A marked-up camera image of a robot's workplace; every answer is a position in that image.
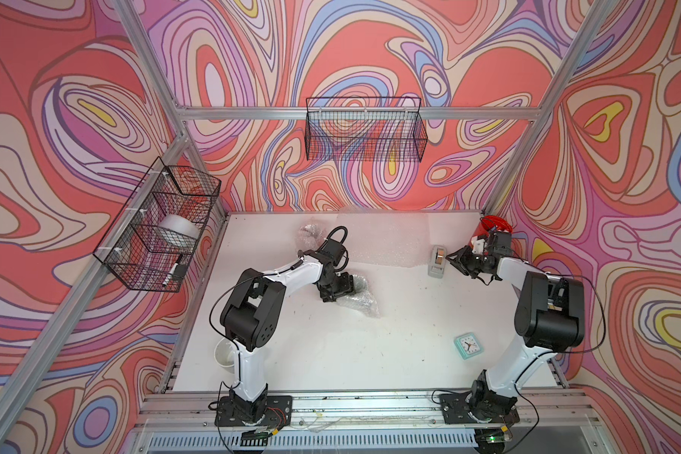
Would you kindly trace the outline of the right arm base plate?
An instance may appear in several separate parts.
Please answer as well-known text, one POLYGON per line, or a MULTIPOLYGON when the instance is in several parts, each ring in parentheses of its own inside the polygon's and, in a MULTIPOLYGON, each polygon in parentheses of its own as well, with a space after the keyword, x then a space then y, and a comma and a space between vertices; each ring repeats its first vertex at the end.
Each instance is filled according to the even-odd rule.
POLYGON ((516 397, 491 393, 477 397, 471 392, 441 393, 435 399, 448 425, 514 425, 520 421, 516 397))

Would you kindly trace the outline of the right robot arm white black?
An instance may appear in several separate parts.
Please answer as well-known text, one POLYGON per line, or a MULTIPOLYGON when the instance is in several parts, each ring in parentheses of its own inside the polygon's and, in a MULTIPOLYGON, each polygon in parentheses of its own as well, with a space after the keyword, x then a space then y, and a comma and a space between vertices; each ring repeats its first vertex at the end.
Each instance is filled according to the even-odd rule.
POLYGON ((489 274, 518 292, 516 336, 494 367, 478 375, 463 404, 475 421, 499 420, 514 410, 521 387, 546 359, 583 342, 585 288, 578 280, 546 274, 519 258, 477 255, 468 246, 446 260, 470 278, 489 274))

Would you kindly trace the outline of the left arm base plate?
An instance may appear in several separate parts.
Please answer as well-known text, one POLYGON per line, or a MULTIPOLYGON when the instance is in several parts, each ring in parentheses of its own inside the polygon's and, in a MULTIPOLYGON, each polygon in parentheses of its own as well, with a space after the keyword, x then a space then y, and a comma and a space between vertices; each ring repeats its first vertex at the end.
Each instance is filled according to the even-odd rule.
POLYGON ((246 401, 233 393, 221 397, 215 408, 215 426, 219 428, 270 427, 282 429, 291 423, 291 395, 261 395, 246 401))

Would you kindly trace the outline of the bubble wrap sheet around mug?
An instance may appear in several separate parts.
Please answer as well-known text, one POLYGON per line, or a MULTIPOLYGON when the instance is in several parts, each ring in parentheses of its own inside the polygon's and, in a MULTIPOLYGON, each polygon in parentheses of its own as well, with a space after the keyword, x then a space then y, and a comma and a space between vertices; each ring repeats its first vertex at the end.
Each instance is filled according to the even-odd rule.
POLYGON ((316 251, 327 238, 327 227, 323 223, 309 221, 296 232, 295 246, 298 251, 316 251))

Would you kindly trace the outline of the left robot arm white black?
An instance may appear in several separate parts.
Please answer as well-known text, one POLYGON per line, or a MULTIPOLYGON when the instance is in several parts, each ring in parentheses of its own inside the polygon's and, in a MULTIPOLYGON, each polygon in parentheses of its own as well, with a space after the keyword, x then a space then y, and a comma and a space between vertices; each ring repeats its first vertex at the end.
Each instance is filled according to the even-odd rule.
POLYGON ((264 404, 268 385, 261 348, 274 336, 285 299, 305 287, 317 289, 324 303, 353 294, 354 278, 345 270, 348 261, 346 252, 308 251, 278 269, 242 272, 219 316, 224 336, 238 345, 231 395, 239 404, 264 404))

